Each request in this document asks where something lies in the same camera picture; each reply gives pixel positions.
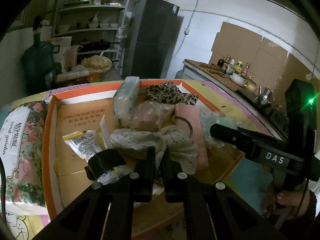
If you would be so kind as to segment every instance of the refrigerator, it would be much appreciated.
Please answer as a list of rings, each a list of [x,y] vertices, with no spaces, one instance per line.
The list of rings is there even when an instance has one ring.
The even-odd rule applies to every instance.
[[[158,79],[174,36],[179,7],[163,0],[139,0],[131,18],[122,76]]]

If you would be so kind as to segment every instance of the silver rivet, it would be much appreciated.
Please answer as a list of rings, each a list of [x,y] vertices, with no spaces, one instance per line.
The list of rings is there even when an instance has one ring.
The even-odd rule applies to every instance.
[[[226,188],[226,185],[224,185],[223,182],[217,182],[217,183],[216,183],[216,188],[217,188],[217,189],[225,189],[225,188]]]
[[[188,177],[188,175],[184,172],[179,172],[178,173],[178,178],[179,179],[186,179]]]
[[[98,188],[101,188],[102,184],[100,182],[94,182],[91,184],[91,187],[93,189],[98,189]]]
[[[139,173],[137,173],[137,172],[132,172],[132,173],[130,173],[130,178],[131,178],[131,179],[137,179],[137,178],[139,178]]]

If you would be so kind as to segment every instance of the cardboard backsplash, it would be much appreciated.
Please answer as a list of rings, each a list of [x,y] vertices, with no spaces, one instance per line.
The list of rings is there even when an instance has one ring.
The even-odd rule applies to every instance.
[[[249,76],[262,87],[274,92],[275,101],[285,107],[284,93],[294,78],[307,81],[310,73],[292,54],[278,44],[261,35],[227,22],[222,24],[212,46],[209,64],[217,64],[222,57],[230,55],[237,63],[239,60],[250,63]]]

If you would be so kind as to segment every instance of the wooden countertop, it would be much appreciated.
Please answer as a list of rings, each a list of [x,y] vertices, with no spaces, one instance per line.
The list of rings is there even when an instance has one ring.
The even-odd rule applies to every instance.
[[[223,84],[224,86],[229,88],[234,93],[236,93],[239,89],[241,89],[241,87],[238,86],[237,84],[233,83],[229,77],[223,78],[220,75],[216,74],[216,73],[222,73],[221,71],[217,70],[219,68],[218,66],[209,65],[207,63],[194,61],[194,60],[190,60],[190,59],[185,59],[184,61],[191,64],[192,66],[196,67],[197,69],[200,69],[201,71],[205,72],[207,75],[214,78],[215,80],[217,80],[218,82],[220,82],[221,84]],[[201,65],[207,65],[210,68],[202,67]]]

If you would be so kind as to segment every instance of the stainless steel kettle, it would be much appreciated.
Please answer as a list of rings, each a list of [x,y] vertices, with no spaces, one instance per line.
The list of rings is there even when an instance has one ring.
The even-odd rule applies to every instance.
[[[271,103],[275,101],[272,96],[272,90],[270,88],[265,88],[262,93],[262,87],[259,86],[259,95],[257,97],[258,102],[264,108],[271,106]]]

